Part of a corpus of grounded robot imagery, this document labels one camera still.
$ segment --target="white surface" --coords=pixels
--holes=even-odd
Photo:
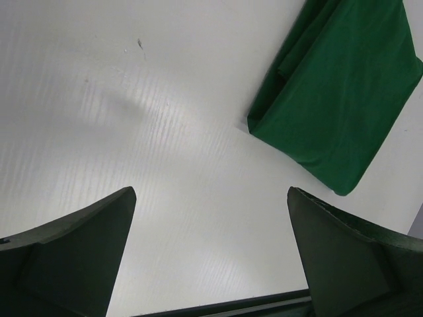
[[[0,236],[133,186],[108,312],[123,317],[306,288],[289,186],[407,232],[423,193],[421,83],[348,197],[245,133],[302,3],[2,0]],[[423,2],[406,6],[423,56]]]

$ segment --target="tabletop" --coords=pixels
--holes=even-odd
[[[307,288],[297,186],[407,232],[422,203],[423,84],[339,197],[245,116],[303,0],[3,0],[0,236],[133,186],[108,311],[127,317]],[[404,2],[423,57],[423,2]]]

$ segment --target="white table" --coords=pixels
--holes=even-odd
[[[348,197],[246,133],[302,4],[0,2],[0,236],[133,186],[108,312],[126,317],[307,288],[290,186],[407,232],[422,203],[422,84]],[[423,56],[423,2],[406,6]]]

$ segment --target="green fabric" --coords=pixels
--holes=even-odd
[[[252,105],[249,130],[347,195],[422,74],[401,0],[308,0]]]

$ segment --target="folded green cloth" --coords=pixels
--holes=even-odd
[[[308,0],[252,105],[249,130],[347,195],[422,74],[401,0]]]

